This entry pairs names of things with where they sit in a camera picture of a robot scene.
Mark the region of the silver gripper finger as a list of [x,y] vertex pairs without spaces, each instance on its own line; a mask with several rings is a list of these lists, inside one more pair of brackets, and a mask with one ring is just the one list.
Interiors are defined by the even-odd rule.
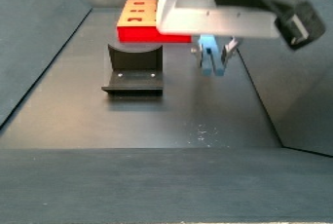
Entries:
[[220,61],[223,66],[227,65],[227,61],[232,57],[232,54],[238,46],[239,46],[239,40],[235,37],[232,37],[230,41],[223,45],[222,54],[220,54]]
[[201,67],[201,61],[203,61],[203,45],[200,44],[200,38],[197,36],[193,36],[191,39],[191,55],[196,59],[196,65],[197,67]]

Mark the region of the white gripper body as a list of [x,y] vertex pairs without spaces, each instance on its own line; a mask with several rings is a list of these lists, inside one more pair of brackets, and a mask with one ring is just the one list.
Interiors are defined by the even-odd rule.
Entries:
[[275,13],[256,0],[157,0],[163,34],[275,38]]

